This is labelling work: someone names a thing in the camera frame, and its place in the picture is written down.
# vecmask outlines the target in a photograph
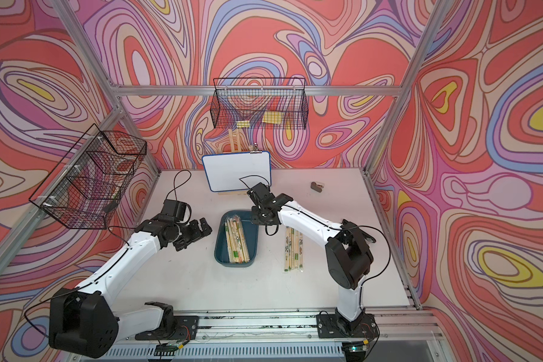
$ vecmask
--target small whiteboard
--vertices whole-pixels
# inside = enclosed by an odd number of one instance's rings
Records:
[[[272,185],[272,164],[267,151],[257,153],[206,155],[202,157],[209,188],[213,192],[246,190],[240,178],[249,187],[259,183]]]

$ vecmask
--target wrapped chopsticks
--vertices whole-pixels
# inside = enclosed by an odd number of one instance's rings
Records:
[[[234,215],[225,221],[225,235],[227,237],[227,254],[230,263],[247,263],[249,252],[246,245],[246,236],[239,216]]]
[[[303,271],[303,235],[299,231],[285,228],[285,266],[284,271]]]

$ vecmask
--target plastic tray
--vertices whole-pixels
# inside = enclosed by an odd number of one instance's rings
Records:
[[[225,236],[225,220],[233,215],[238,215],[243,226],[243,234],[246,236],[247,252],[249,261],[247,263],[230,263],[229,255],[227,254],[227,237]],[[223,266],[230,268],[246,268],[253,263],[255,254],[258,251],[258,232],[259,227],[251,223],[251,211],[249,210],[232,210],[224,213],[219,223],[219,231],[217,231],[217,241],[215,242],[215,251],[213,253],[215,260]]]

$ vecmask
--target wall-mounted wire basket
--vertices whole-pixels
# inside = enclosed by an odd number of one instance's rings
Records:
[[[124,132],[98,130],[91,137],[77,161],[62,171],[64,177],[54,189],[46,197],[33,199],[40,184],[29,199],[69,229],[108,228],[147,154],[145,140]]]
[[[304,78],[215,78],[214,128],[306,129]]]

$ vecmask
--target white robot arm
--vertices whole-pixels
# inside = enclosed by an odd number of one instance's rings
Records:
[[[339,224],[323,219],[285,194],[276,198],[261,183],[247,194],[255,204],[254,224],[284,224],[325,248],[330,275],[340,285],[335,322],[343,335],[351,335],[363,314],[358,282],[368,274],[373,261],[366,241],[375,242],[375,239],[349,221]],[[211,233],[204,218],[200,221],[201,228],[197,220],[181,224],[186,208],[185,203],[165,200],[161,214],[143,221],[129,241],[99,270],[75,289],[62,288],[55,294],[50,308],[52,348],[99,358],[116,340],[131,335],[148,331],[158,339],[174,335],[176,322],[169,305],[150,302],[144,308],[123,314],[113,313],[111,307],[137,270],[168,243],[173,242],[179,251]]]
[[[174,335],[176,322],[169,305],[149,302],[121,314],[113,313],[111,307],[137,270],[160,249],[173,243],[179,251],[210,235],[212,229],[204,218],[182,222],[187,208],[184,202],[165,200],[161,213],[143,221],[99,270],[76,288],[55,293],[50,302],[52,348],[99,358],[116,340],[131,335],[145,331],[158,339]]]

